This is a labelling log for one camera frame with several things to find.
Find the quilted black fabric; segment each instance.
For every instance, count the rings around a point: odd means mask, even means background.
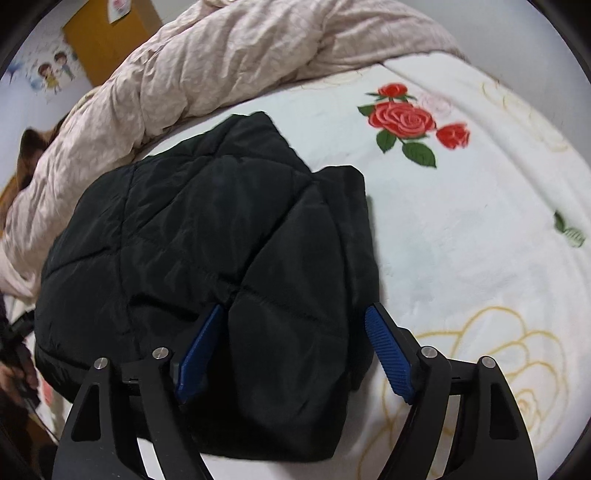
[[[377,300],[361,173],[312,173],[266,114],[235,115],[88,188],[44,267],[35,355],[73,401],[96,358],[141,359],[220,303],[228,327],[186,412],[196,442],[321,460],[371,363]]]

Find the bed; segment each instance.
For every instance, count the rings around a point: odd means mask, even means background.
[[[426,112],[422,138],[405,144],[381,134],[404,127],[399,112],[376,113],[392,92]],[[581,156],[502,84],[431,53],[283,86],[184,124],[136,161],[254,111],[269,114],[312,170],[351,164],[363,172],[382,302],[422,344],[451,358],[498,360],[540,479],[551,478],[591,416],[591,171]],[[215,478],[377,478],[407,410],[376,362],[349,405],[332,460],[206,463]],[[455,408],[452,401],[431,478],[442,473]],[[142,448],[159,478],[149,445]],[[572,475],[559,478],[579,478]]]

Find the hand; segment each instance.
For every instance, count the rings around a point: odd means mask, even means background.
[[[24,407],[24,400],[18,392],[15,381],[24,380],[31,388],[36,390],[39,386],[39,380],[37,379],[37,371],[31,359],[31,352],[23,344],[17,347],[17,351],[22,363],[22,369],[0,362],[0,390],[4,390],[8,398],[16,405]]]

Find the blanket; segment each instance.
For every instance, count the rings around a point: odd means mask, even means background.
[[[86,188],[179,121],[285,82],[434,50],[461,56],[443,27],[397,1],[196,2],[64,122],[8,213],[0,290],[35,299],[47,253]]]

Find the red rose print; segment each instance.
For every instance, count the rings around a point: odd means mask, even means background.
[[[444,147],[455,150],[457,147],[466,148],[470,141],[470,131],[466,124],[451,124],[437,130],[437,138]]]
[[[408,92],[406,85],[402,83],[389,83],[378,89],[378,93],[384,97],[399,97]]]
[[[369,116],[369,124],[375,128],[385,128],[398,138],[422,137],[437,125],[431,114],[410,103],[378,103]]]

